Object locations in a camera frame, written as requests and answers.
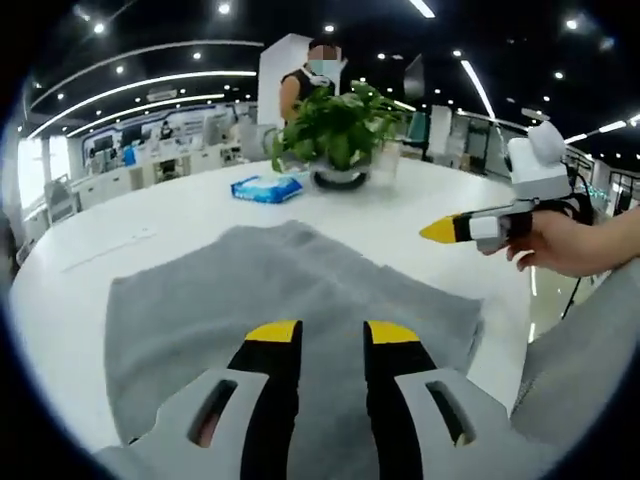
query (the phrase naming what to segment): hand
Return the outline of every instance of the hand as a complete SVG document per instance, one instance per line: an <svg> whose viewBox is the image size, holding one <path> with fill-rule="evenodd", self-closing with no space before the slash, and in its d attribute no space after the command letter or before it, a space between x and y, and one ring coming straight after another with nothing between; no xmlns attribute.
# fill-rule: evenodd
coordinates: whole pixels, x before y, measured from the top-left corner
<svg viewBox="0 0 640 480"><path fill-rule="evenodd" d="M570 277L594 275L607 270L598 251L599 235L598 227L579 224L560 213L534 212L531 233L506 245L507 260L526 252L518 260L519 271L535 266Z"/></svg>

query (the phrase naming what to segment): floor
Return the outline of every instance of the floor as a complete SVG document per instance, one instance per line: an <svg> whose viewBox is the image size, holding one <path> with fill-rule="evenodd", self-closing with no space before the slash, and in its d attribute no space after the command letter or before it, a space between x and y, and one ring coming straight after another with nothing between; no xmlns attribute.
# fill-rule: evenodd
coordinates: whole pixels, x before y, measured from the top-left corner
<svg viewBox="0 0 640 480"><path fill-rule="evenodd" d="M544 334L560 320L571 293L576 286L575 278L568 278L549 270L531 269L531 329L529 342ZM597 283L583 278L574 297L575 304L584 302L595 290Z"/></svg>

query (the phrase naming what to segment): tissue box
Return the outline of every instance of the tissue box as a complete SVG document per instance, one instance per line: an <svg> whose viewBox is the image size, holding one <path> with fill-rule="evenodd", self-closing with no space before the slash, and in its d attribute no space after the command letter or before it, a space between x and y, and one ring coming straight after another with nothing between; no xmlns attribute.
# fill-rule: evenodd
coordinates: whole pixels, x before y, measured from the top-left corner
<svg viewBox="0 0 640 480"><path fill-rule="evenodd" d="M231 194L242 200L282 203L302 192L302 185L292 177L255 175L231 185Z"/></svg>

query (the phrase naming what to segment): gray towel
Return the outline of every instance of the gray towel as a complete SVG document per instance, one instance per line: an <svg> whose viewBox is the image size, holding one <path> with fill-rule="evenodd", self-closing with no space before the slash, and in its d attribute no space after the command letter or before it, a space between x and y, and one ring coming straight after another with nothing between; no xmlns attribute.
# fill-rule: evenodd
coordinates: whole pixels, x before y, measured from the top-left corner
<svg viewBox="0 0 640 480"><path fill-rule="evenodd" d="M636 259L613 272L529 346L522 398L511 416L520 433L562 452L584 437L607 408L638 349L639 295Z"/></svg>
<svg viewBox="0 0 640 480"><path fill-rule="evenodd" d="M236 227L165 265L114 280L107 311L107 392L123 442L211 367L226 367L255 327L303 321L300 409L290 478L377 478L366 412L362 323L421 338L439 367L466 372L480 302L379 267L298 222Z"/></svg>

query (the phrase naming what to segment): white round table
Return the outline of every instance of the white round table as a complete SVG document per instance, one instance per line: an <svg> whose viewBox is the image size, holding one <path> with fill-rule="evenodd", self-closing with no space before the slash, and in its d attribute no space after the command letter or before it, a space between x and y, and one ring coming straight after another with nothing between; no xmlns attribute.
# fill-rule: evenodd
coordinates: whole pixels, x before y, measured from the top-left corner
<svg viewBox="0 0 640 480"><path fill-rule="evenodd" d="M440 245L418 231L452 213L505 204L505 185L402 159L394 188L308 189L282 205L234 199L230 185L268 162L139 190L51 228L22 267L10 300L16 340L52 411L89 451L120 444L103 368L107 296L128 276L215 241L235 225L306 222L328 237L444 291L483 299L484 336L468 377L511 412L529 330L529 275L473 243Z"/></svg>

